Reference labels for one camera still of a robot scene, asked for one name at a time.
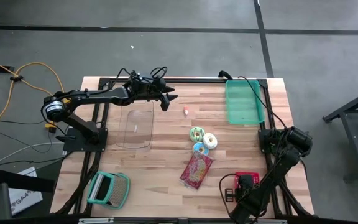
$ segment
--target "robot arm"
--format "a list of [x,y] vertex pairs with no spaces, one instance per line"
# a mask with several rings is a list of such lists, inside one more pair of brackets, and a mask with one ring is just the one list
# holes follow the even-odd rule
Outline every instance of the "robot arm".
[[103,91],[84,91],[72,90],[67,93],[57,92],[53,96],[44,98],[44,109],[47,118],[53,122],[65,122],[73,128],[79,130],[81,134],[91,142],[98,142],[98,129],[96,123],[84,121],[73,114],[74,110],[81,105],[96,103],[112,103],[118,106],[127,106],[135,100],[160,100],[161,109],[168,110],[170,101],[178,95],[169,95],[175,91],[174,88],[166,86],[165,80],[159,76],[150,74],[136,74],[133,71],[128,81],[113,90]]
[[278,185],[284,188],[283,193],[289,196],[291,205],[299,215],[310,215],[300,206],[282,181],[301,157],[310,153],[313,145],[311,137],[296,127],[290,127],[284,130],[263,130],[259,134],[259,139],[261,144],[269,144],[277,150],[275,164],[260,183],[253,187],[242,185],[239,181],[239,190],[236,191],[235,196],[237,206],[230,213],[230,218],[238,224],[243,224],[250,215],[259,217],[269,204],[271,192]]

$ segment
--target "green tray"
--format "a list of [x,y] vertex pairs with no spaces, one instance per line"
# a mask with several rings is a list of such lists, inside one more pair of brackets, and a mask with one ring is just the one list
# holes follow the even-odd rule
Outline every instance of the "green tray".
[[[249,80],[260,98],[259,82]],[[226,82],[227,119],[230,124],[260,124],[265,120],[262,104],[250,88],[247,80]]]

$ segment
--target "clear plastic container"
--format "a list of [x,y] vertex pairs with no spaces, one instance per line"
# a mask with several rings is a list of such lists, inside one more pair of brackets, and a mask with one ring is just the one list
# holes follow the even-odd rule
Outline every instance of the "clear plastic container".
[[126,149],[150,149],[154,123],[153,101],[121,107],[116,144]]

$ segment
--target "concrete floor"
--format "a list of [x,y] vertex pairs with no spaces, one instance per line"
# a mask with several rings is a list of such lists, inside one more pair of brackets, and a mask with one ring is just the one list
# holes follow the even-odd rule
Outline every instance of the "concrete floor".
[[[267,29],[358,30],[358,0],[260,0],[260,5]],[[258,28],[251,0],[0,0],[0,23]],[[358,95],[358,36],[268,35],[267,43],[274,75],[286,83],[295,125],[314,137],[312,153],[305,161],[316,214],[358,221],[358,183],[342,181],[344,174],[358,170],[358,160],[341,122],[324,124],[321,120]],[[215,77],[226,70],[234,76],[266,77],[259,34],[0,31],[0,63],[17,68],[36,61],[54,68],[66,90],[79,88],[84,75],[113,76],[121,67],[149,71],[166,65],[170,76]],[[42,67],[28,68],[22,74],[34,85],[59,90],[54,76]],[[7,98],[8,77],[0,74],[0,111]],[[17,84],[3,119],[40,121],[44,96]],[[41,124],[0,123],[0,131],[28,144],[48,142]],[[0,158],[22,147],[0,136]],[[54,146],[46,154],[28,150],[7,161],[56,158],[61,148]],[[29,166],[33,165],[1,168],[17,172]],[[41,170],[40,175],[56,178],[56,166]],[[48,213],[45,207],[50,196],[44,196],[36,212],[22,215]]]

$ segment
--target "butcher block tabletop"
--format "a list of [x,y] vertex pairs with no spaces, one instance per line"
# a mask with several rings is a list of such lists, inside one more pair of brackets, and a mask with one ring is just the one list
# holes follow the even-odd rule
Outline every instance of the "butcher block tabletop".
[[[97,90],[101,77],[84,77],[81,89]],[[268,91],[273,111],[290,127],[293,126],[290,105],[284,81],[268,78]],[[102,153],[99,170],[121,172],[131,179],[131,188],[124,206],[111,210],[93,205],[93,217],[188,217],[228,218],[219,193],[222,176],[236,171],[258,172],[260,179],[266,174],[266,161],[260,152],[257,132],[259,125],[231,125],[226,118],[225,84],[223,83],[167,83],[179,97],[170,102],[163,112],[159,102],[154,102],[154,126],[149,149],[125,149],[117,146],[122,108],[110,105],[106,127],[109,136]],[[185,116],[183,107],[188,107]],[[93,105],[83,105],[76,114],[85,121],[91,120]],[[282,125],[275,121],[278,129]],[[180,176],[192,156],[194,142],[189,138],[192,127],[202,127],[218,139],[216,149],[208,156],[214,159],[210,170],[198,190],[185,187]],[[59,210],[70,198],[80,180],[83,152],[74,152],[62,162],[53,197],[51,212]],[[313,213],[308,183],[301,163],[287,174],[287,185],[304,208]],[[234,178],[225,178],[222,189],[233,188]],[[280,209],[284,212],[282,193],[277,188]],[[81,211],[86,205],[85,188]],[[229,210],[235,203],[227,203]],[[270,203],[263,218],[273,218]]]

